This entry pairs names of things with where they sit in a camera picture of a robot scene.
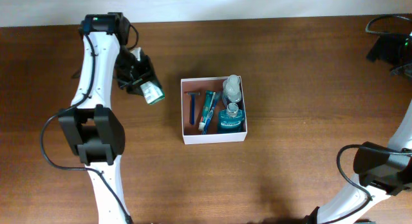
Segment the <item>white wall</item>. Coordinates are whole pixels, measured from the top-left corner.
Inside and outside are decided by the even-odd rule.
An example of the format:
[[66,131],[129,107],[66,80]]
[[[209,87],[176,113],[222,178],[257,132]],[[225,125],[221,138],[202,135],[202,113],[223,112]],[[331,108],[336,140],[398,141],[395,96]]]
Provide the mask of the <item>white wall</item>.
[[412,0],[0,0],[0,26],[79,24],[124,12],[131,22],[412,12]]

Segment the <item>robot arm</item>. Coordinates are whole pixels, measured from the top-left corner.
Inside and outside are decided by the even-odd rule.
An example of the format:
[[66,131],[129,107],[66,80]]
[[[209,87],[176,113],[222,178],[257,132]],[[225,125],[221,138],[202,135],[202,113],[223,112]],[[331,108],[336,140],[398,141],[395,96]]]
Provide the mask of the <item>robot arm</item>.
[[373,143],[363,143],[359,148],[351,178],[356,185],[366,189],[372,197],[368,201],[365,192],[347,184],[326,205],[316,208],[305,223],[355,223],[377,203],[396,196],[412,187],[412,103],[388,148]]
[[[100,224],[133,223],[120,176],[125,133],[110,104],[114,69],[121,89],[144,96],[148,104],[164,98],[150,58],[141,48],[132,52],[126,48],[130,26],[121,13],[87,15],[82,21],[79,32],[84,43],[84,60],[79,86],[71,101],[75,108],[59,116],[73,154],[80,157],[85,168],[92,169],[88,172]],[[88,90],[89,96],[84,100]]]

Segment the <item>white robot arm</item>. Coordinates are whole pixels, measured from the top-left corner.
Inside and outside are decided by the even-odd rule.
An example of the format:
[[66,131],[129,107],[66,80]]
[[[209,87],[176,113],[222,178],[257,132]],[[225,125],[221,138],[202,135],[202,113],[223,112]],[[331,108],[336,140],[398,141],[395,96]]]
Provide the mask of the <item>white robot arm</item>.
[[[412,102],[409,105],[402,123],[390,139],[388,149],[399,153],[412,149]],[[363,177],[370,177],[370,179],[366,180],[378,179],[378,181],[372,181],[368,186],[362,186],[359,182],[358,174],[353,175],[351,178],[351,180],[358,186],[366,189],[373,199],[356,213],[341,219],[342,217],[347,216],[350,212],[357,210],[361,205],[365,204],[367,200],[367,195],[363,191],[347,184],[332,201],[319,208],[317,211],[317,223],[328,223],[333,220],[339,220],[333,222],[338,224],[355,223],[374,205],[390,198],[391,195],[396,195],[400,191],[408,189],[412,185],[410,184],[410,182],[412,182],[412,176],[402,179],[397,178],[398,175],[402,176],[411,170],[410,167],[408,167],[410,157],[408,157],[407,154],[405,154],[405,156],[381,155],[381,157],[388,158],[386,165],[377,163],[374,165],[376,167],[372,169],[373,175],[367,173],[366,175],[363,175]]]
[[[79,86],[71,106],[53,115],[41,131],[41,150],[58,169],[87,171],[95,191],[99,224],[131,224],[123,196],[120,159],[125,147],[124,129],[111,111],[110,94],[114,69],[121,89],[145,97],[148,104],[164,98],[150,58],[141,48],[126,48],[129,21],[121,13],[87,15],[79,29],[84,60]],[[43,136],[49,123],[59,118],[74,155],[85,167],[53,163],[44,150]]]

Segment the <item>bottle cap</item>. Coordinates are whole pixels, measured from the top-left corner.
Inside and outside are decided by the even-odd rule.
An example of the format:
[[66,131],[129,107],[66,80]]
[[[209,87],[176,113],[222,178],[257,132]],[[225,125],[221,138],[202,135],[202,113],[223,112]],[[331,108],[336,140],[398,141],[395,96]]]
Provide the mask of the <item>bottle cap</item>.
[[238,111],[239,111],[239,106],[236,103],[230,103],[227,106],[226,112],[228,114],[228,116],[230,117],[235,117],[236,115],[238,115]]
[[225,92],[228,95],[237,95],[240,92],[240,80],[238,76],[229,76],[225,85]]

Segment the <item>toothpaste tube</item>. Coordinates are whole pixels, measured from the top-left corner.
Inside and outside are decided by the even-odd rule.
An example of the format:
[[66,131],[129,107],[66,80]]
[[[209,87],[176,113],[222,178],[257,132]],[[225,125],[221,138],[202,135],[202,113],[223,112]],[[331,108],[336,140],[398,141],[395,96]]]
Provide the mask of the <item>toothpaste tube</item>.
[[207,114],[206,125],[205,125],[203,131],[201,132],[202,135],[206,135],[206,133],[207,133],[207,129],[209,128],[209,124],[211,124],[214,109],[216,108],[216,104],[219,102],[220,95],[221,95],[221,92],[217,92],[214,96],[211,110],[209,111],[209,114]]
[[201,111],[201,119],[199,123],[199,131],[203,131],[206,125],[207,114],[209,114],[209,110],[211,109],[213,98],[216,92],[213,91],[206,91],[206,98],[205,98],[205,105],[203,106],[203,110]]

